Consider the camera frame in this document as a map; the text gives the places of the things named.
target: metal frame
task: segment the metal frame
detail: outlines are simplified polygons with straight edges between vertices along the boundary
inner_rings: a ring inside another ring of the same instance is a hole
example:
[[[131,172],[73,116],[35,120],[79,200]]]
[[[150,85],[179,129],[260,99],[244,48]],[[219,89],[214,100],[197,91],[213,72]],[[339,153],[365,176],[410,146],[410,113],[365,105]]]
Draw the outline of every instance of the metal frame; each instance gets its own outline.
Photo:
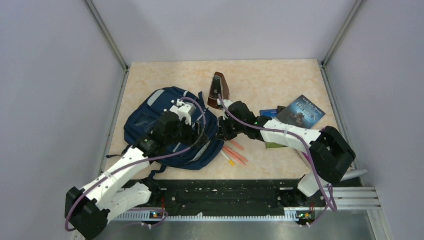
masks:
[[[121,107],[121,102],[124,96],[125,87],[127,84],[128,76],[130,67],[126,63],[124,57],[122,56],[118,46],[116,45],[115,41],[113,40],[111,34],[109,33],[109,30],[102,20],[98,10],[96,9],[96,6],[94,5],[92,0],[84,0],[89,12],[91,13],[94,21],[96,22],[100,32],[102,33],[105,41],[109,45],[110,50],[112,51],[113,55],[116,57],[119,64],[122,66],[122,68],[125,70],[125,75],[122,81],[121,89],[119,92],[118,99],[116,101],[115,110],[114,110],[114,116],[112,119],[112,122],[110,124],[107,143],[105,145],[104,149],[104,156],[106,156],[110,149],[110,143],[112,141],[112,137],[115,131],[115,125],[118,118],[119,110]],[[340,133],[343,135],[343,137],[348,141],[350,141],[349,138],[349,131],[348,128],[345,125],[345,120],[343,119],[343,114],[340,105],[338,104],[336,94],[334,92],[334,88],[331,83],[330,76],[327,73],[327,65],[331,61],[334,53],[337,51],[339,45],[341,44],[342,40],[344,39],[346,33],[348,32],[353,20],[357,16],[359,10],[363,7],[365,0],[357,0],[349,13],[346,21],[344,22],[339,34],[335,38],[333,44],[331,45],[331,48],[329,49],[327,55],[325,56],[325,59],[319,64],[322,78],[325,83],[325,87],[328,92],[328,96],[330,98],[331,105],[333,107],[334,116],[336,118],[337,125],[339,126]],[[106,158],[103,157],[100,171],[105,168],[106,165]],[[391,240],[392,235],[390,233],[389,226],[386,222],[386,219],[384,217],[383,211],[380,206],[380,202],[377,197],[377,193],[375,192],[375,189],[373,187],[349,187],[349,188],[335,188],[335,193],[338,194],[338,199],[336,200],[337,204],[340,205],[340,209],[343,211],[354,211],[354,210],[367,210],[369,220],[372,226],[372,229],[374,231],[374,235],[376,240]],[[352,191],[354,191],[354,196],[356,198],[349,198],[352,197]],[[273,219],[267,219],[264,218],[236,218],[234,221],[258,221],[264,220],[264,221],[279,221],[279,220],[289,220],[290,217],[293,217],[293,212],[291,211],[302,211],[303,208],[294,208],[294,209],[287,209],[288,210],[288,216],[280,217],[280,218],[273,218]],[[125,221],[125,219],[130,219],[129,215],[124,215],[117,219],[117,221]],[[170,218],[170,221],[231,221],[229,218],[209,218],[207,219],[203,216],[195,216],[194,218],[183,218],[183,217],[175,217]],[[78,235],[78,233],[74,233],[72,236],[72,239],[80,239],[81,236]]]
[[[112,118],[112,121],[110,123],[110,128],[109,128],[109,131],[108,131],[107,140],[106,140],[106,143],[104,145],[104,151],[103,151],[103,155],[102,155],[102,158],[101,158],[100,169],[99,169],[99,172],[98,172],[99,175],[101,175],[103,173],[103,170],[106,167],[106,162],[108,161],[106,156],[109,154],[109,150],[111,149],[112,138],[114,137],[115,126],[117,124],[118,115],[119,115],[119,111],[120,111],[120,108],[121,108],[122,99],[124,98],[125,87],[127,86],[127,81],[128,81],[129,75],[130,75],[130,68],[128,68],[125,71],[125,74],[124,74],[123,79],[122,79],[122,85],[120,86],[120,89],[119,89],[119,95],[118,95],[118,98],[116,100],[116,104],[115,104],[115,107],[114,107],[113,118]]]
[[[290,187],[281,187],[280,190],[291,190]],[[339,211],[368,210],[379,214],[382,210],[374,187],[335,187],[333,193],[335,203]],[[324,210],[324,207],[316,207],[316,211]],[[284,207],[284,215],[281,216],[203,216],[202,213],[195,216],[170,216],[167,221],[172,222],[297,222],[297,216],[301,212],[309,211],[309,207]],[[158,222],[160,219],[151,219],[149,211],[131,211],[121,214],[113,221],[121,222]]]
[[[94,5],[93,1],[92,0],[84,0],[84,3],[87,6],[88,11],[90,12],[91,16],[93,17],[96,25],[98,26],[98,29],[100,30],[101,34],[103,35],[104,39],[106,40],[106,43],[109,46],[110,50],[112,51],[113,55],[118,60],[121,67],[125,71],[127,71],[129,69],[129,66],[125,62],[125,59],[121,54],[121,51],[119,50],[117,44],[115,43],[114,39],[112,38],[111,34],[109,33],[109,30],[106,27],[106,24],[103,21],[102,17],[100,16],[99,11],[97,11],[97,8]]]
[[[327,67],[328,63],[330,62],[331,58],[333,57],[334,53],[336,52],[337,48],[339,47],[341,41],[345,37],[346,33],[348,32],[351,23],[357,16],[359,10],[364,5],[366,0],[356,0],[355,5],[353,6],[352,10],[350,11],[349,15],[347,16],[346,21],[344,21],[343,26],[340,29],[340,32],[338,33],[337,37],[335,38],[334,42],[332,43],[330,49],[328,50],[327,55],[324,58],[324,61],[322,61],[323,67]]]

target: black plastic part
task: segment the black plastic part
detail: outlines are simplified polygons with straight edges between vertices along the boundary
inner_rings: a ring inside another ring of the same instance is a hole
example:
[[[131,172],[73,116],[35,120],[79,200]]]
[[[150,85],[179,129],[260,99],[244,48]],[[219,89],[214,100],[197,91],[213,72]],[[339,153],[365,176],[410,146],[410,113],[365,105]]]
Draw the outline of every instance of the black plastic part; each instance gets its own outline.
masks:
[[[241,101],[231,104],[228,111],[244,123],[257,127],[263,127],[268,121],[272,120],[272,118],[267,116],[256,117],[253,112],[249,110],[248,106]],[[218,121],[219,131],[217,138],[220,140],[229,141],[236,138],[238,134],[245,134],[250,139],[264,141],[260,130],[245,126],[231,117],[225,120],[223,117],[220,117]]]
[[[165,112],[157,120],[151,135],[155,140],[166,144],[170,141],[170,136],[178,134],[177,128],[180,122],[176,113]]]
[[[71,188],[66,194],[65,218],[74,205],[75,201],[83,194],[84,190]],[[73,211],[69,222],[87,239],[92,240],[97,237],[108,225],[107,209],[100,211],[96,206],[95,199],[89,200],[84,197]]]
[[[355,160],[355,152],[339,131],[331,126],[322,130],[318,139],[310,144],[318,175],[331,184],[339,183]]]
[[[124,187],[137,183],[130,180]],[[207,217],[224,216],[281,216],[284,207],[308,207],[314,200],[315,207],[325,207],[320,199],[321,192],[304,199],[304,194],[295,190],[299,179],[274,180],[156,180],[158,197],[151,197],[140,208],[161,208],[164,199],[170,216],[196,216],[202,213]],[[335,187],[361,187],[358,178],[343,181]]]
[[[134,143],[133,148],[135,146],[144,153],[144,157],[152,157],[161,148],[161,145],[150,135],[139,137]]]
[[[148,187],[149,191],[151,192],[149,201],[156,202],[156,203],[162,202],[163,196],[161,196],[161,187],[159,186],[156,180],[147,177],[143,180],[140,180],[140,183],[146,185],[146,187]]]

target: gray wall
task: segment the gray wall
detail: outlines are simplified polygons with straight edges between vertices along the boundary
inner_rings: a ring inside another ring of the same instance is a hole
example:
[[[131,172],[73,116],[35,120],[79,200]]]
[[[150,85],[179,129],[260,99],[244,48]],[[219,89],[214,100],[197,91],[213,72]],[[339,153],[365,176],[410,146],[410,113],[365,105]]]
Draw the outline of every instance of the gray wall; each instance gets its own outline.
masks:
[[[355,0],[94,0],[127,62],[323,59]]]
[[[100,168],[123,70],[82,0],[0,16],[0,239],[69,239],[65,195]]]
[[[424,1],[367,1],[329,65],[364,178],[397,240],[423,239]]]

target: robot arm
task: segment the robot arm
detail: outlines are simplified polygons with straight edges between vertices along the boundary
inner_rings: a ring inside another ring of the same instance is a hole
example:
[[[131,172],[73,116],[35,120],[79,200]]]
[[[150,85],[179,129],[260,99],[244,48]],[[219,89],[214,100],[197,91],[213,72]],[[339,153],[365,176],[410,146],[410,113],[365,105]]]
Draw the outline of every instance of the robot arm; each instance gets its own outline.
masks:
[[[152,131],[137,139],[107,172],[81,189],[70,189],[66,194],[65,218],[69,217],[69,222],[86,239],[94,239],[111,220],[136,206],[146,204],[152,195],[149,184],[141,181],[131,188],[122,187],[150,165],[148,158],[163,156],[167,146],[175,143],[192,146],[208,141],[200,133],[197,122],[194,123],[197,131],[195,134],[193,132],[191,115],[195,110],[194,105],[178,100],[169,112],[158,119]],[[79,199],[80,202],[71,212]]]
[[[279,122],[266,116],[256,117],[241,101],[232,103],[229,100],[218,100],[218,105],[225,105],[226,109],[242,122],[259,128],[271,129],[259,130],[245,126],[228,116],[219,118],[220,131],[218,137],[222,140],[231,140],[238,134],[245,134],[250,139],[265,143],[284,145],[303,153],[307,153],[304,143],[295,137],[300,136],[311,153],[313,164],[323,186],[339,183],[356,158],[342,135],[334,127],[327,126],[323,130],[300,128]],[[311,197],[318,190],[317,180],[313,172],[308,173],[297,186],[307,197]]]

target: table surface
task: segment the table surface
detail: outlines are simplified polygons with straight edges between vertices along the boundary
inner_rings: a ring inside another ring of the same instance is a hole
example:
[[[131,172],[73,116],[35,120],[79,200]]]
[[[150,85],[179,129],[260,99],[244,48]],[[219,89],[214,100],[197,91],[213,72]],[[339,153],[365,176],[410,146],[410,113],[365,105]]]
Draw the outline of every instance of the table surface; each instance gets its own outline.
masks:
[[[288,106],[300,95],[305,95],[326,115],[313,127],[337,128],[336,119],[324,85],[320,67],[316,59],[296,60],[234,60],[234,61],[184,61],[133,63],[130,68],[122,103],[109,154],[119,154],[127,146],[124,141],[124,125],[128,117],[155,90],[176,86],[194,94],[204,92],[209,95],[215,72],[224,74],[230,91],[230,100],[242,101],[255,114],[260,110]],[[223,112],[212,109],[216,116]],[[221,179],[299,179],[309,172],[298,152],[292,148],[266,149],[263,142],[239,135],[235,139],[245,150],[232,148],[249,162],[234,166],[219,154],[208,166],[201,170],[184,170],[168,167],[155,179],[167,180],[221,180]],[[109,169],[119,157],[108,159],[105,169]],[[144,179],[152,170],[158,170],[155,162],[140,171],[133,179]]]

